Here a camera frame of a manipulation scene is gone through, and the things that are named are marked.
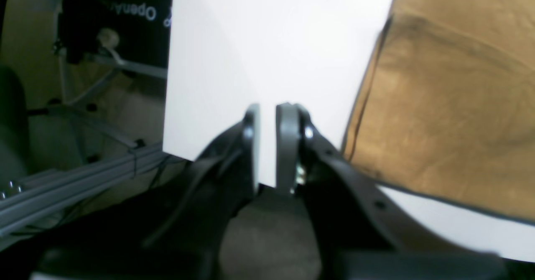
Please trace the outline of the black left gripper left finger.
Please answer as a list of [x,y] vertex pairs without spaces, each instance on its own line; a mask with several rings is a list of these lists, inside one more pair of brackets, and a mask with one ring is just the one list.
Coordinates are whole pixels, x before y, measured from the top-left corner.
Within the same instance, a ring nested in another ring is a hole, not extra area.
[[260,109],[163,186],[42,234],[31,280],[212,280],[229,221],[258,192]]

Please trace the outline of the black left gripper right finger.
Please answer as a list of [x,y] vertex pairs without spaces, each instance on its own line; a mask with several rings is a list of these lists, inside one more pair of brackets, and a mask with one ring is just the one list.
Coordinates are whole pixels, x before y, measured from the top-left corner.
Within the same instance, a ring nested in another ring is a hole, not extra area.
[[302,198],[322,280],[505,280],[497,255],[449,242],[405,213],[337,151],[299,104],[276,108],[276,187]]

